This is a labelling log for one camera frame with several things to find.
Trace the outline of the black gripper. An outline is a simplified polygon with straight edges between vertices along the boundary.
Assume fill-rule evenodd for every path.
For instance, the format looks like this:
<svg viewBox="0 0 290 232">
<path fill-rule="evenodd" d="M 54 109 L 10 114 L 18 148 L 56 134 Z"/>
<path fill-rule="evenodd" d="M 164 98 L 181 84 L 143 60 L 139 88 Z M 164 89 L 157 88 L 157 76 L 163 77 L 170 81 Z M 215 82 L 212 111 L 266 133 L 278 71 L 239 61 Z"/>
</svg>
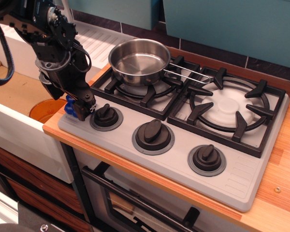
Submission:
<svg viewBox="0 0 290 232">
<path fill-rule="evenodd" d="M 67 52 L 63 60 L 57 63 L 37 59 L 35 64 L 41 71 L 40 82 L 54 100 L 63 94 L 76 99 L 72 107 L 80 121 L 85 121 L 94 113 L 96 100 L 86 82 L 86 73 L 90 67 L 83 52 Z"/>
</svg>

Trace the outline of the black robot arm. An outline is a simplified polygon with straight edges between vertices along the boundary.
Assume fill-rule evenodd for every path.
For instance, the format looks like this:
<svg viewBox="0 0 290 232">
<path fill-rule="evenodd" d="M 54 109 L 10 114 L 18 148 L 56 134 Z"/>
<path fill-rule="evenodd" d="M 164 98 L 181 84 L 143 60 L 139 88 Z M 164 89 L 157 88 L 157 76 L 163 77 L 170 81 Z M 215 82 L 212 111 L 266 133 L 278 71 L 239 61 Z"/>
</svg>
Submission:
<svg viewBox="0 0 290 232">
<path fill-rule="evenodd" d="M 95 110 L 94 93 L 86 82 L 91 69 L 88 52 L 76 40 L 76 25 L 51 0 L 0 0 L 0 43 L 8 71 L 0 86 L 12 78 L 15 66 L 1 25 L 13 28 L 28 43 L 40 70 L 39 80 L 55 100 L 67 94 L 80 121 Z"/>
</svg>

